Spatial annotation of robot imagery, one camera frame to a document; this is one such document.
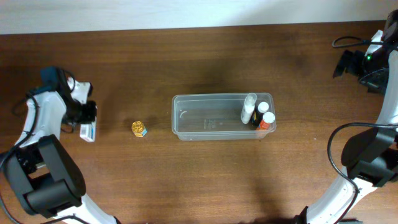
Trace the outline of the white Panadol medicine box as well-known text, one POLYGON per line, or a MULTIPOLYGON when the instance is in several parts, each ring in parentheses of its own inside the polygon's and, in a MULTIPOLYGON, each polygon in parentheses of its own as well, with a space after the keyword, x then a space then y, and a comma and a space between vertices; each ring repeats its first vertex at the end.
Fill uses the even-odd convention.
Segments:
POLYGON ((96 139, 96 118, 80 124, 80 137, 86 142, 95 142, 96 139))

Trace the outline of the small gold-lidded jar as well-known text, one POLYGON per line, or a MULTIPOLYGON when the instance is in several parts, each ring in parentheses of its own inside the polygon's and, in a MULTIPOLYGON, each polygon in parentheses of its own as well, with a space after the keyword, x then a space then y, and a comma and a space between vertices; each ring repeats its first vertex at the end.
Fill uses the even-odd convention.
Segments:
POLYGON ((135 121, 131 125, 131 130, 136 137, 144 137, 147 133, 144 123, 141 121, 135 121))

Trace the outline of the dark syrup bottle white cap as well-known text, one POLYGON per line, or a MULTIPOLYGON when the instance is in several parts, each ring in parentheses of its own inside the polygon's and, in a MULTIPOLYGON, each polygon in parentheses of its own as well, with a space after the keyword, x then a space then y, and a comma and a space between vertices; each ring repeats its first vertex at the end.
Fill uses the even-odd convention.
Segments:
POLYGON ((251 116, 251 123, 253 126, 259 126, 264 113, 268 112, 269 104, 265 101, 260 102, 254 109, 251 116))

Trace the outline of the orange tube white cap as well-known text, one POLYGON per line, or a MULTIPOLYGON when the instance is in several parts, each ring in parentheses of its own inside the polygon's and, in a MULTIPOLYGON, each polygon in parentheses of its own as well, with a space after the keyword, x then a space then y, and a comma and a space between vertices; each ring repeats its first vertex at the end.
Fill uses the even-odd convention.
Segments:
POLYGON ((257 130, 268 130, 271 124, 275 121, 275 114, 272 112, 266 112, 262 115, 261 122, 259 123, 257 130))

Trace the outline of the white plastic lotion bottle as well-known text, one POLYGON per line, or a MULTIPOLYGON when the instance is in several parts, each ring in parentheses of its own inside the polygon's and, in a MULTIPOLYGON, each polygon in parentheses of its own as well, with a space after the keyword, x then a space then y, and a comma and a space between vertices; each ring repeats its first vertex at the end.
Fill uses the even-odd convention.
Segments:
POLYGON ((243 124, 248 124, 248 122, 250 122, 252 113, 256 106, 256 101, 257 101, 257 95, 255 93, 249 93, 246 96, 241 111, 241 121, 243 124))

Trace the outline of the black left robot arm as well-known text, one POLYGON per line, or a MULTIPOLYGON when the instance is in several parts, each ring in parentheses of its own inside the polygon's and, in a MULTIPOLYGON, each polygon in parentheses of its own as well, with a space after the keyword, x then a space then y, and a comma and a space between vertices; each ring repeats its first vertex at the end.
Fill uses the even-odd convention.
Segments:
POLYGON ((109 223, 119 220, 88 196, 78 166, 60 142, 62 125, 80 126, 80 137, 94 142, 97 105, 89 97, 93 86, 78 82, 68 70, 40 71, 43 85, 30 90, 20 138, 1 154, 1 171, 22 208, 49 223, 109 223))

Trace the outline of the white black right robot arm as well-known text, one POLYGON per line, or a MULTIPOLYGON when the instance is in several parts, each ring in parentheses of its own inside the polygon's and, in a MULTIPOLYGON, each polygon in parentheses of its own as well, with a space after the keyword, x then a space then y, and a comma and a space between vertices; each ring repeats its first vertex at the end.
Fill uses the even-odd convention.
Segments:
POLYGON ((336 128, 327 144, 328 160, 338 176, 318 201, 306 206, 293 223, 344 223, 345 215, 367 194, 388 182, 397 182, 397 11, 392 11, 383 30, 372 39, 354 38, 353 46, 367 46, 366 52, 348 50, 341 56, 333 77, 343 73, 357 76, 360 84, 384 101, 375 123, 347 123, 336 128), (366 130, 349 138, 337 168, 331 145, 336 134, 349 127, 366 130))

